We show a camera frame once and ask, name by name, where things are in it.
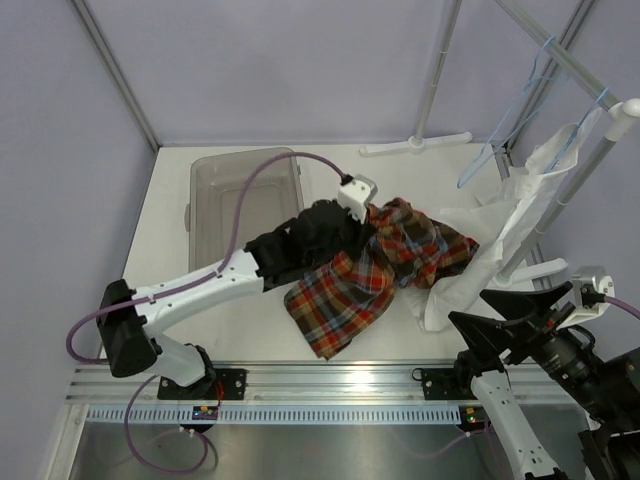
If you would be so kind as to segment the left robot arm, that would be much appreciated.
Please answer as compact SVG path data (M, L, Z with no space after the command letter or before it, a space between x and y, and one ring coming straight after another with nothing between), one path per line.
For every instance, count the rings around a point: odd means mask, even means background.
M158 375L192 398L208 396L215 385L208 354L166 330L219 304L297 281L340 253L357 257L373 232L336 201L322 200L229 258L182 277L137 289L125 280L110 283L96 325L112 376Z

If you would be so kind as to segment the red plaid shirt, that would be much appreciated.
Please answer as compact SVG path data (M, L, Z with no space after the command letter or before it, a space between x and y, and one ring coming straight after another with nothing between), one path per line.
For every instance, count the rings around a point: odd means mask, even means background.
M358 259L345 252L304 274L284 306L318 358L329 360L376 320L407 287L428 290L464 272L479 243L402 198L368 206L373 235Z

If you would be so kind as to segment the white shirt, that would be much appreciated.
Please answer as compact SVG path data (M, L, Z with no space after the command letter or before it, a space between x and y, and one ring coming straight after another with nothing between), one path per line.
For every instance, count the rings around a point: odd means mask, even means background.
M438 212L439 222L475 239L479 249L463 273L437 280L428 291L415 287L404 291L403 298L423 332L440 332L451 325L451 311L470 310L480 291L531 233L568 172L576 167L579 150L591 132L580 136L553 172L544 174L575 124L562 126L544 144L535 147L525 164L511 168L497 192L483 198L479 207Z

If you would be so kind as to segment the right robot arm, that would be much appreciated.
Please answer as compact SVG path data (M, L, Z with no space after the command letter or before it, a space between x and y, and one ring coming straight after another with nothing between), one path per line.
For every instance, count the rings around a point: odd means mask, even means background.
M578 302L558 307L575 289ZM574 405L591 419L579 432L584 467L592 479L639 476L639 351L608 361L594 351L584 322L616 306L609 283L566 282L547 290L485 289L481 299L498 318L452 311L451 323L466 342L454 363L454 388L480 403L516 479L565 479L567 473L542 446L524 405Z

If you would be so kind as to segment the light blue wire hanger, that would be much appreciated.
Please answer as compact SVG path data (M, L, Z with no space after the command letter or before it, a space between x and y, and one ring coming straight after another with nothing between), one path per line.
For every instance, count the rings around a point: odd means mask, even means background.
M541 84L542 86L546 86L548 83L554 84L556 82L556 80L550 74L542 74L538 69L538 63L543 54L545 54L548 58L551 58L551 53L549 52L549 50L551 47L551 43L555 40L555 35L548 37L537 51L532 62L531 71L529 73L529 76L527 77L526 82L523 85L522 90L512 100L511 104L506 109L498 124L482 145L479 153L463 169L456 183L457 189L464 188L486 165L490 157L493 155L492 142L497 139L498 134L503 129L506 121L512 116L515 108L517 106L524 105L524 95L530 93L533 88L538 86L539 84Z

